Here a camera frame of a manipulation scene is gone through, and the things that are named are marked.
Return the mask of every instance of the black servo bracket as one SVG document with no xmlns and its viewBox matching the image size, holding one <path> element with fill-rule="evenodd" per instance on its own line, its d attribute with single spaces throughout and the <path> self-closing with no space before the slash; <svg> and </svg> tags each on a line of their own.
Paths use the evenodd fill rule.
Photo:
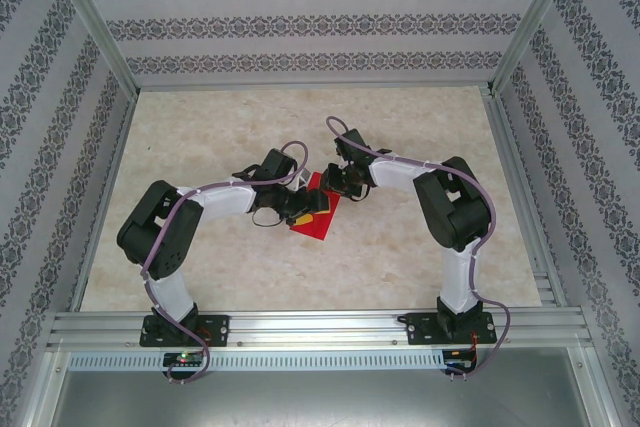
<svg viewBox="0 0 640 427">
<path fill-rule="evenodd" d="M 477 335 L 478 344 L 495 344 L 498 340 L 489 312 L 482 312 L 475 322 L 447 334 L 438 323 L 437 312 L 412 312 L 398 317 L 405 324 L 409 345 L 464 345 L 470 344 L 472 335 Z"/>
<path fill-rule="evenodd" d="M 226 347 L 229 338 L 228 315 L 198 314 L 197 307 L 181 322 L 191 332 L 199 336 L 209 347 Z M 154 310 L 142 322 L 141 347 L 199 347 L 194 339 L 169 324 Z"/>
<path fill-rule="evenodd" d="M 144 264 L 160 233 L 161 226 L 156 219 L 166 219 L 181 197 L 178 190 L 164 180 L 149 186 L 116 239 L 130 262 Z M 153 280 L 170 276 L 182 265 L 202 211 L 203 207 L 193 200 L 182 204 L 149 266 L 149 276 Z"/>
</svg>

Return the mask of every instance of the cable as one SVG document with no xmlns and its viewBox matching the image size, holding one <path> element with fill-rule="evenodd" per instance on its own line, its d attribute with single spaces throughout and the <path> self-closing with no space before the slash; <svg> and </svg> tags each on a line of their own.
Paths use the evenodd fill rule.
<svg viewBox="0 0 640 427">
<path fill-rule="evenodd" d="M 498 352 L 498 349 L 500 349 L 500 346 L 503 344 L 504 340 L 507 338 L 507 334 L 509 333 L 509 327 L 511 326 L 511 312 L 509 311 L 509 308 L 506 305 L 504 305 L 502 302 L 499 302 L 497 300 L 487 299 L 485 297 L 482 297 L 480 294 L 478 294 L 476 290 L 475 279 L 474 279 L 474 273 L 476 268 L 476 256 L 478 254 L 478 250 L 480 250 L 480 247 L 482 247 L 484 244 L 487 243 L 489 238 L 493 235 L 493 232 L 496 230 L 496 208 L 493 205 L 493 201 L 491 200 L 489 193 L 484 189 L 484 187 L 480 185 L 480 183 L 476 179 L 457 169 L 453 169 L 451 167 L 447 167 L 446 165 L 435 164 L 431 162 L 420 162 L 418 160 L 408 159 L 406 157 L 386 155 L 380 152 L 376 152 L 375 150 L 371 150 L 363 145 L 357 144 L 352 140 L 349 140 L 343 135 L 341 135 L 335 129 L 335 127 L 331 125 L 331 122 L 339 123 L 342 127 L 344 127 L 345 131 L 349 130 L 349 128 L 347 127 L 347 124 L 343 120 L 339 119 L 338 117 L 334 117 L 333 115 L 330 115 L 326 119 L 326 124 L 329 130 L 336 137 L 342 140 L 344 143 L 349 144 L 350 146 L 355 147 L 356 149 L 360 149 L 363 152 L 366 152 L 375 157 L 380 157 L 381 159 L 402 162 L 405 164 L 415 165 L 418 167 L 425 167 L 425 168 L 434 169 L 434 170 L 441 170 L 449 174 L 453 174 L 469 182 L 476 189 L 478 189 L 478 191 L 480 192 L 480 195 L 482 195 L 482 198 L 484 199 L 485 203 L 487 204 L 487 207 L 489 208 L 489 216 L 491 219 L 491 224 L 489 225 L 489 230 L 487 231 L 486 235 L 482 237 L 480 239 L 480 242 L 478 242 L 476 246 L 471 250 L 471 262 L 469 263 L 469 288 L 471 289 L 471 292 L 473 293 L 474 297 L 478 299 L 480 302 L 484 302 L 485 304 L 489 304 L 489 305 L 495 305 L 496 307 L 500 307 L 502 310 L 504 310 L 505 325 L 504 325 L 504 330 L 502 331 L 502 335 L 500 335 L 500 338 L 496 342 L 496 345 L 493 347 L 491 352 L 489 352 L 489 355 L 487 355 L 487 358 L 484 360 L 484 362 L 482 362 L 482 364 L 480 364 L 478 367 L 475 368 L 475 370 L 473 370 L 468 374 L 464 374 L 462 371 L 458 371 L 459 373 L 457 374 L 456 377 L 466 379 L 466 377 L 471 377 L 477 374 L 478 372 L 482 371 L 482 369 L 495 357 L 496 353 Z"/>
<path fill-rule="evenodd" d="M 302 147 L 302 149 L 304 150 L 304 159 L 302 160 L 302 163 L 300 164 L 300 166 L 296 170 L 291 172 L 290 174 L 285 175 L 284 177 L 282 177 L 280 179 L 274 179 L 274 180 L 261 180 L 261 181 L 259 181 L 259 180 L 244 181 L 243 180 L 243 181 L 238 181 L 238 182 L 233 182 L 233 181 L 216 182 L 214 184 L 204 185 L 204 186 L 199 187 L 197 189 L 193 189 L 193 190 L 187 192 L 186 194 L 184 194 L 182 197 L 180 197 L 178 199 L 178 201 L 175 203 L 175 205 L 171 208 L 171 212 L 169 212 L 169 215 L 165 219 L 164 225 L 160 229 L 160 233 L 156 237 L 156 240 L 153 243 L 153 246 L 151 247 L 151 250 L 149 251 L 149 255 L 147 255 L 147 258 L 144 261 L 144 264 L 142 265 L 142 269 L 140 270 L 140 276 L 142 277 L 142 280 L 144 281 L 144 288 L 145 288 L 145 290 L 147 292 L 147 295 L 151 299 L 151 302 L 153 303 L 153 306 L 156 309 L 156 312 L 158 312 L 162 317 L 165 318 L 165 320 L 167 320 L 167 322 L 169 322 L 171 325 L 176 327 L 182 333 L 188 335 L 193 340 L 198 342 L 198 344 L 200 344 L 200 346 L 202 347 L 203 352 L 205 353 L 205 356 L 206 356 L 206 361 L 205 361 L 204 367 L 201 370 L 199 370 L 198 372 L 196 372 L 195 374 L 193 374 L 188 379 L 179 380 L 179 379 L 175 379 L 175 378 L 171 377 L 171 372 L 172 372 L 173 368 L 175 367 L 175 364 L 171 364 L 171 366 L 167 370 L 167 377 L 169 378 L 169 382 L 170 383 L 172 383 L 172 384 L 188 384 L 188 383 L 194 382 L 194 381 L 198 380 L 200 377 L 202 377 L 207 372 L 207 370 L 209 369 L 209 365 L 211 365 L 211 352 L 209 352 L 209 347 L 207 346 L 206 342 L 204 340 L 202 340 L 194 332 L 191 332 L 189 329 L 187 329 L 182 324 L 180 324 L 180 322 L 178 322 L 173 317 L 171 317 L 169 315 L 169 313 L 162 308 L 162 306 L 158 302 L 157 297 L 154 295 L 153 291 L 151 290 L 149 267 L 151 266 L 151 263 L 153 262 L 153 259 L 155 259 L 156 255 L 158 254 L 158 250 L 160 249 L 160 245 L 162 244 L 162 241 L 164 240 L 164 237 L 167 234 L 167 230 L 169 229 L 169 226 L 171 225 L 171 222 L 175 218 L 176 213 L 178 212 L 178 209 L 180 209 L 182 204 L 184 204 L 187 200 L 189 200 L 190 197 L 193 197 L 194 195 L 199 194 L 201 192 L 206 192 L 206 191 L 212 190 L 212 189 L 219 189 L 221 187 L 231 187 L 232 185 L 235 185 L 235 186 L 273 185 L 273 184 L 279 184 L 280 182 L 284 182 L 284 181 L 289 180 L 289 179 L 293 179 L 296 175 L 298 175 L 300 172 L 302 172 L 303 169 L 305 168 L 305 166 L 307 165 L 307 161 L 309 160 L 309 149 L 307 148 L 307 146 L 303 142 L 300 142 L 299 140 L 292 140 L 291 142 L 287 142 L 282 147 L 282 149 L 280 149 L 280 150 L 284 152 L 285 149 L 287 149 L 288 147 L 290 147 L 292 145 L 299 145 L 300 147 Z"/>
<path fill-rule="evenodd" d="M 369 192 L 371 192 L 371 186 L 367 185 L 367 186 L 366 186 L 366 188 L 365 188 L 365 191 L 364 191 L 364 195 L 363 195 L 362 197 L 359 197 L 359 198 L 357 198 L 357 199 L 356 199 L 356 198 L 354 198 L 352 195 L 350 195 L 350 196 L 348 197 L 348 199 L 349 199 L 351 202 L 362 202 L 364 199 L 366 199 L 367 197 L 369 197 Z"/>
<path fill-rule="evenodd" d="M 259 224 L 256 222 L 256 214 L 258 213 L 258 211 L 256 210 L 253 215 L 251 216 L 251 222 L 253 222 L 253 225 L 255 225 L 256 227 L 264 227 L 264 228 L 269 228 L 269 227 L 277 227 L 278 225 L 280 225 L 282 222 L 284 222 L 284 218 L 280 219 L 278 222 L 276 222 L 275 224 L 269 224 L 269 225 L 264 225 L 264 224 Z"/>
<path fill-rule="evenodd" d="M 467 354 L 473 353 L 473 359 L 471 359 L 469 367 L 465 367 L 464 369 L 451 367 L 451 364 L 456 363 L 456 361 L 452 359 L 450 362 L 445 362 L 447 366 L 447 368 L 445 369 L 445 372 L 450 371 L 450 372 L 461 373 L 461 374 L 469 374 L 470 372 L 473 372 L 473 370 L 475 370 L 476 368 L 476 364 L 478 361 L 478 351 L 476 350 L 477 346 L 478 346 L 478 335 L 474 330 L 473 332 L 471 332 L 471 348 L 465 352 Z"/>
</svg>

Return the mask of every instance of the black plastic housing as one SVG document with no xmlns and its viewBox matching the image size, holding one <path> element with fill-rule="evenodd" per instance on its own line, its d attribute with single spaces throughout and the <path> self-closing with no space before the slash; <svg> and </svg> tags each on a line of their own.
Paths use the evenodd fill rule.
<svg viewBox="0 0 640 427">
<path fill-rule="evenodd" d="M 362 138 L 362 136 L 360 135 L 360 132 L 358 132 L 357 129 L 351 129 L 345 132 L 344 134 L 342 134 L 342 136 L 349 139 L 352 142 L 355 142 L 358 145 L 362 145 L 363 147 L 369 148 L 369 146 L 364 143 L 364 139 Z M 367 154 L 366 152 L 363 152 L 362 150 L 347 144 L 340 138 L 336 138 L 334 142 L 336 144 L 338 155 L 340 155 L 340 157 L 342 157 L 344 160 L 348 162 L 355 162 L 356 164 L 360 164 L 363 161 L 365 161 L 366 165 L 369 165 L 375 158 L 371 154 Z"/>
<path fill-rule="evenodd" d="M 475 179 L 460 157 L 452 157 L 442 165 Z M 435 170 L 413 179 L 413 185 L 429 231 L 443 247 L 462 252 L 474 239 L 487 233 L 491 221 L 489 208 L 478 189 L 466 180 Z M 451 201 L 447 192 L 458 192 L 460 197 Z"/>
<path fill-rule="evenodd" d="M 147 315 L 140 333 L 141 347 L 197 347 L 196 340 L 167 321 L 156 309 Z M 194 303 L 191 311 L 180 321 L 180 325 L 190 330 L 209 347 L 226 347 L 230 318 L 228 315 L 202 315 Z"/>
<path fill-rule="evenodd" d="M 363 186 L 368 185 L 366 182 L 370 179 L 370 176 L 365 176 L 366 172 L 355 164 L 348 165 L 344 169 L 337 164 L 329 164 L 322 173 L 320 188 L 343 197 L 359 197 Z"/>
<path fill-rule="evenodd" d="M 166 219 L 180 197 L 177 189 L 164 180 L 149 186 L 118 232 L 118 246 L 129 261 L 144 264 L 160 233 L 156 218 Z M 202 211 L 202 206 L 195 201 L 187 200 L 182 204 L 149 267 L 152 279 L 168 277 L 182 265 Z"/>
<path fill-rule="evenodd" d="M 279 179 L 288 175 L 296 167 L 297 162 L 293 157 L 277 149 L 271 149 L 262 164 L 256 168 L 252 178 L 260 181 Z"/>
</svg>

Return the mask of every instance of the beige floor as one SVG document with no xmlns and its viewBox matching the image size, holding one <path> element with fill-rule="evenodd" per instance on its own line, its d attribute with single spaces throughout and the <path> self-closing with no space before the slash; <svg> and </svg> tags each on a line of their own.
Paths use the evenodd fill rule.
<svg viewBox="0 0 640 427">
<path fill-rule="evenodd" d="M 291 139 L 308 144 L 309 169 L 322 171 L 338 160 L 324 123 L 330 114 L 375 149 L 464 157 L 498 213 L 479 290 L 511 306 L 540 305 L 482 100 L 468 87 L 142 94 L 82 309 L 150 308 L 115 237 L 151 182 L 224 180 Z M 385 189 L 359 204 L 341 201 L 324 242 L 284 225 L 254 227 L 249 215 L 214 221 L 198 230 L 182 268 L 201 310 L 428 308 L 442 279 L 417 199 Z"/>
</svg>

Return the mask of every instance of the robotic arm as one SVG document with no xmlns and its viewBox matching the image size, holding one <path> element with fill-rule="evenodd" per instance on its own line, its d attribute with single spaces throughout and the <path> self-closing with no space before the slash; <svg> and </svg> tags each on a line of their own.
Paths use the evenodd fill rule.
<svg viewBox="0 0 640 427">
<path fill-rule="evenodd" d="M 368 147 L 356 129 L 347 131 L 343 137 Z M 429 231 L 443 247 L 444 280 L 437 301 L 438 324 L 449 339 L 468 330 L 482 312 L 482 302 L 469 285 L 472 250 L 487 234 L 491 221 L 480 192 L 469 182 L 446 172 L 388 160 L 396 157 L 388 150 L 378 151 L 386 157 L 380 158 L 340 138 L 335 139 L 335 144 L 344 165 L 329 164 L 322 177 L 323 189 L 354 201 L 363 200 L 374 187 L 392 187 L 417 194 Z M 452 157 L 441 165 L 475 179 L 460 157 Z M 477 256 L 475 260 L 474 280 Z"/>
<path fill-rule="evenodd" d="M 287 184 L 276 183 L 298 170 Z M 299 169 L 292 157 L 272 149 L 261 165 L 254 164 L 233 174 L 227 181 L 230 185 L 197 191 L 183 202 L 149 266 L 149 288 L 157 301 L 153 321 L 145 321 L 145 330 L 152 331 L 149 338 L 166 340 L 168 345 L 190 342 L 188 336 L 159 315 L 159 308 L 192 332 L 202 321 L 179 270 L 199 225 L 229 215 L 255 213 L 266 207 L 278 213 L 281 221 L 295 225 L 309 213 L 329 210 L 327 195 L 318 189 L 307 190 L 308 180 L 309 172 L 303 166 Z M 157 220 L 166 219 L 178 200 L 193 190 L 176 188 L 163 180 L 149 187 L 118 233 L 117 243 L 129 261 L 145 263 L 160 234 Z"/>
</svg>

